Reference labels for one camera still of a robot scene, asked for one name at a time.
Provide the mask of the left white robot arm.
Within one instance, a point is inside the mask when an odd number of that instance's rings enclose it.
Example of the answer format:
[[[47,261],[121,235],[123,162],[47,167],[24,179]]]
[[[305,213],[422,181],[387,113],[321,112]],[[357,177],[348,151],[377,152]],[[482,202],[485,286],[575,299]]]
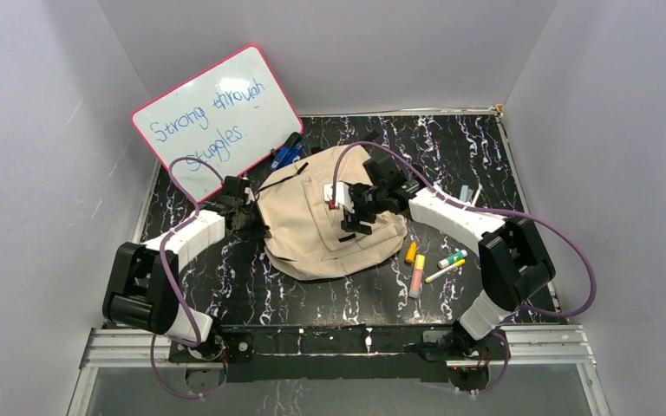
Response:
[[[226,177],[220,192],[182,223],[144,243],[126,242],[117,249],[102,303],[104,318],[172,338],[204,361],[217,359],[225,339],[215,331],[215,318],[187,304],[180,272],[228,232],[250,229],[257,221],[251,182]]]

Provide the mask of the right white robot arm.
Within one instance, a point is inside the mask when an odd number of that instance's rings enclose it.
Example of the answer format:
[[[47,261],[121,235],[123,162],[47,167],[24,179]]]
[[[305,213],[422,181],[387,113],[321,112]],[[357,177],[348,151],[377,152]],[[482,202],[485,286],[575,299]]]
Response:
[[[391,158],[368,159],[363,167],[368,184],[336,181],[323,186],[324,202],[343,211],[344,231],[369,234],[377,216],[407,213],[477,255],[482,291],[454,322],[452,335],[460,356],[477,358],[488,346],[487,337],[555,276],[536,224],[519,214],[456,204],[418,176],[408,176]]]

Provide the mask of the beige backpack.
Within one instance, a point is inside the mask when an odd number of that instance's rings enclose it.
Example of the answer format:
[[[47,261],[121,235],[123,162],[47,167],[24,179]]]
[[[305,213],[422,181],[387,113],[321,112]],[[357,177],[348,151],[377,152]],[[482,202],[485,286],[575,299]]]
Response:
[[[369,235],[342,228],[343,212],[324,198],[332,180],[369,184],[363,164],[369,154],[333,146],[272,172],[258,191],[258,209],[268,234],[271,265],[298,281],[350,276],[392,257],[408,235],[405,218],[376,217]]]

